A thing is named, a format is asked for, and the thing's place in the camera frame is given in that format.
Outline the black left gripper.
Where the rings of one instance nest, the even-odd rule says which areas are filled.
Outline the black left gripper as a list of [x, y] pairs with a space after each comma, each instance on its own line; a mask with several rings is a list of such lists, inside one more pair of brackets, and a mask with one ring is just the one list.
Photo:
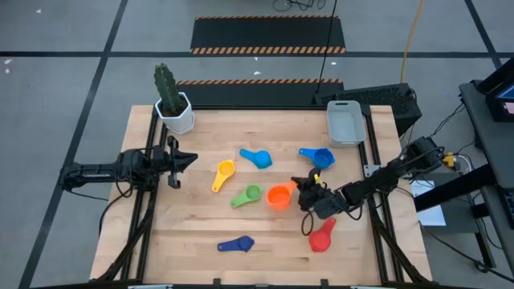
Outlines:
[[[166, 141], [169, 147], [169, 151], [166, 151], [161, 146], [153, 147], [151, 168], [155, 173], [158, 174], [170, 172], [170, 175], [168, 176], [168, 186], [172, 187], [173, 189], [180, 189], [181, 182], [177, 179], [177, 166], [175, 160], [177, 140], [173, 136], [168, 136]], [[197, 153], [178, 152], [178, 171], [183, 173], [197, 159]]]

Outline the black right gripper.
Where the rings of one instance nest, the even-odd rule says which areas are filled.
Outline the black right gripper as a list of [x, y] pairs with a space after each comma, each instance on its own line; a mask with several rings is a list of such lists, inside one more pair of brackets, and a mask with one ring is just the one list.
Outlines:
[[307, 177], [291, 177], [296, 183], [297, 189], [300, 190], [298, 204], [301, 211], [309, 211], [312, 207], [316, 215], [320, 219], [327, 219], [334, 214], [340, 214], [348, 210], [349, 205], [346, 200], [338, 194], [333, 193], [330, 189], [315, 185], [314, 175], [319, 174], [321, 169], [313, 168], [309, 171]]

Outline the orange measuring cup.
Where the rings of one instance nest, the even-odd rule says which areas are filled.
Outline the orange measuring cup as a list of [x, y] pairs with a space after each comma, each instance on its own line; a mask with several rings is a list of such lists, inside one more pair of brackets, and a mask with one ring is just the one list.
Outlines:
[[291, 204], [292, 192], [296, 189], [294, 181], [271, 187], [266, 194], [266, 202], [274, 211], [285, 211]]

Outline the royal blue measuring cup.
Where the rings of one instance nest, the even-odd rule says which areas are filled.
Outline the royal blue measuring cup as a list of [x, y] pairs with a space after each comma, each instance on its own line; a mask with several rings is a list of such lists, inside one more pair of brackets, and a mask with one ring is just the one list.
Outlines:
[[299, 154], [311, 159], [315, 167], [320, 169], [327, 169], [330, 165], [335, 163], [335, 157], [332, 152], [327, 148], [321, 149], [299, 149]]

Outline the yellow measuring cup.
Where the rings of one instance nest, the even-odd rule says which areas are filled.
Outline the yellow measuring cup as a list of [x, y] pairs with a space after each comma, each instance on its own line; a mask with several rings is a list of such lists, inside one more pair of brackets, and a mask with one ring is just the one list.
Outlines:
[[218, 164], [217, 172], [212, 184], [212, 191], [217, 193], [223, 183], [230, 178], [235, 172], [235, 164], [232, 160], [222, 161]]

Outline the red measuring cup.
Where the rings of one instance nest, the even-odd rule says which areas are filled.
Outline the red measuring cup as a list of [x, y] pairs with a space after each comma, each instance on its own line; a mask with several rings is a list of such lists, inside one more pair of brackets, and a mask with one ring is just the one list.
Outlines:
[[308, 241], [313, 252], [325, 252], [331, 246], [331, 233], [336, 223], [335, 218], [328, 218], [320, 229], [310, 233]]

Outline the green measuring cup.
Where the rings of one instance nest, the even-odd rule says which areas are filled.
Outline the green measuring cup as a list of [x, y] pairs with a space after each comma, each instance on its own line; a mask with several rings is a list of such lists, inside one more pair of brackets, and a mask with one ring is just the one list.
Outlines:
[[249, 185], [237, 197], [231, 200], [230, 206], [235, 209], [249, 202], [258, 201], [262, 195], [262, 188], [259, 185]]

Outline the light blue measuring cup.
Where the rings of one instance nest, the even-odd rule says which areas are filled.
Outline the light blue measuring cup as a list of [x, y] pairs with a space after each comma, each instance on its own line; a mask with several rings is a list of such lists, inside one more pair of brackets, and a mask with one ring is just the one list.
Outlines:
[[265, 169], [272, 165], [271, 155], [265, 150], [252, 152], [247, 149], [240, 149], [239, 154], [241, 157], [251, 161], [258, 169]]

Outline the navy blue measuring cup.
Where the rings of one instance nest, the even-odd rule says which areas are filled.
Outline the navy blue measuring cup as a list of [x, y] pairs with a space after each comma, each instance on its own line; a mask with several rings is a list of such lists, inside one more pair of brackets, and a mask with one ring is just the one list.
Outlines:
[[226, 252], [226, 251], [243, 251], [248, 252], [255, 245], [255, 240], [247, 235], [242, 237], [226, 241], [220, 242], [217, 245], [218, 251]]

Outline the grey plastic basket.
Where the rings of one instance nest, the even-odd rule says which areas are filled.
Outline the grey plastic basket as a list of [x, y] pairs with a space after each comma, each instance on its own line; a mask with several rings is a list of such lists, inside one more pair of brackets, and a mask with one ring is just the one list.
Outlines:
[[328, 140], [331, 147], [355, 147], [365, 141], [365, 123], [361, 105], [357, 101], [329, 101], [326, 112]]

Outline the white hexagonal plant pot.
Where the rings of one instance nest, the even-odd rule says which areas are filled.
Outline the white hexagonal plant pot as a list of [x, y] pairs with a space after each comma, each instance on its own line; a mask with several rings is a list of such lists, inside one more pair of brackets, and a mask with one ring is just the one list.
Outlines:
[[154, 107], [165, 126], [171, 132], [182, 135], [194, 128], [195, 115], [187, 95], [184, 92], [179, 92], [179, 96], [186, 102], [186, 109], [179, 116], [164, 116], [161, 109], [161, 100], [158, 100]]

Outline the black hazard-striped floor mat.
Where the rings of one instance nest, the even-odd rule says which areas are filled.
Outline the black hazard-striped floor mat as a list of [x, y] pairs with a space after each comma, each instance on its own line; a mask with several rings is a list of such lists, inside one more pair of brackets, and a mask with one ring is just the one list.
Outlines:
[[346, 52], [337, 15], [202, 16], [193, 55], [337, 55]]
[[196, 109], [304, 107], [317, 93], [338, 92], [341, 79], [218, 79], [179, 80], [177, 86]]

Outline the black perforated computer case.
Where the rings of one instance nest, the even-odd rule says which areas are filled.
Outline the black perforated computer case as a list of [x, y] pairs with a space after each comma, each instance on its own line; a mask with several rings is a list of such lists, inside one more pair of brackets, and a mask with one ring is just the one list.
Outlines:
[[415, 90], [407, 83], [319, 92], [313, 96], [312, 104], [327, 105], [332, 100], [354, 100], [359, 104], [390, 106], [399, 136], [422, 116]]

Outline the white paper sheet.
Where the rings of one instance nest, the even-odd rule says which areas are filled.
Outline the white paper sheet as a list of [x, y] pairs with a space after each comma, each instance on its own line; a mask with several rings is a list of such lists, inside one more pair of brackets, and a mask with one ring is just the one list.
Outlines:
[[[433, 181], [419, 181], [414, 180], [410, 184], [411, 193], [418, 197], [424, 193], [432, 190], [435, 187]], [[443, 210], [441, 206], [431, 207], [427, 210], [417, 212], [418, 220], [423, 226], [445, 226], [446, 221], [443, 216]]]

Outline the black desk crossbar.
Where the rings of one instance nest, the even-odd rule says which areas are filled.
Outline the black desk crossbar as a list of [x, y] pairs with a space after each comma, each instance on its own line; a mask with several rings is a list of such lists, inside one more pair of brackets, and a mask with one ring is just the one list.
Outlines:
[[486, 185], [495, 185], [496, 183], [496, 176], [492, 167], [490, 165], [483, 165], [478, 169], [474, 169], [465, 175], [418, 195], [414, 198], [414, 206], [417, 212], [421, 212]]

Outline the grey side desk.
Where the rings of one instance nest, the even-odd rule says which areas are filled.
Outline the grey side desk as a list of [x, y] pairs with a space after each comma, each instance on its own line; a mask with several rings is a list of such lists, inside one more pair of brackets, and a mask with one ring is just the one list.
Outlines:
[[462, 83], [459, 90], [487, 159], [487, 164], [481, 169], [489, 169], [496, 178], [483, 185], [481, 190], [514, 276], [514, 228], [511, 227], [504, 196], [506, 191], [514, 193], [514, 123], [494, 121], [486, 104], [486, 96], [473, 83]]

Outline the black keyboard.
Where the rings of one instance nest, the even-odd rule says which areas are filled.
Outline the black keyboard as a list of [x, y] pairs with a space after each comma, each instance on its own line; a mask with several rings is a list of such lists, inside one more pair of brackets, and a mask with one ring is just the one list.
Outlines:
[[505, 213], [511, 228], [514, 229], [514, 190], [504, 191]]

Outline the black laptop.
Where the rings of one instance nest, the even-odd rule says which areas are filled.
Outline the black laptop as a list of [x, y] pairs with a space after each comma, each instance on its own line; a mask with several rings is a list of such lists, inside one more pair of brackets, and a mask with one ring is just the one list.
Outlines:
[[514, 58], [504, 63], [477, 86], [495, 122], [514, 122]]

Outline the black aluminium table frame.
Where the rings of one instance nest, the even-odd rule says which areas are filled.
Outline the black aluminium table frame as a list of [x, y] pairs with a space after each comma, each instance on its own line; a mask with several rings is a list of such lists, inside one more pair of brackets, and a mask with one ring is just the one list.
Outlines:
[[[178, 138], [180, 149], [198, 159], [179, 175], [180, 189], [161, 180], [149, 236], [149, 247], [133, 251], [129, 270], [137, 274], [145, 258], [147, 283], [314, 285], [377, 285], [380, 282], [372, 226], [367, 210], [337, 215], [332, 243], [324, 253], [310, 249], [301, 231], [319, 227], [293, 202], [285, 211], [272, 210], [264, 199], [233, 209], [230, 201], [249, 185], [263, 190], [304, 177], [312, 167], [301, 148], [328, 143], [322, 111], [213, 110], [196, 111], [191, 132]], [[240, 149], [270, 153], [272, 165], [258, 169]], [[218, 164], [232, 160], [234, 174], [215, 193], [211, 187]], [[220, 242], [247, 235], [248, 251], [218, 251]]]

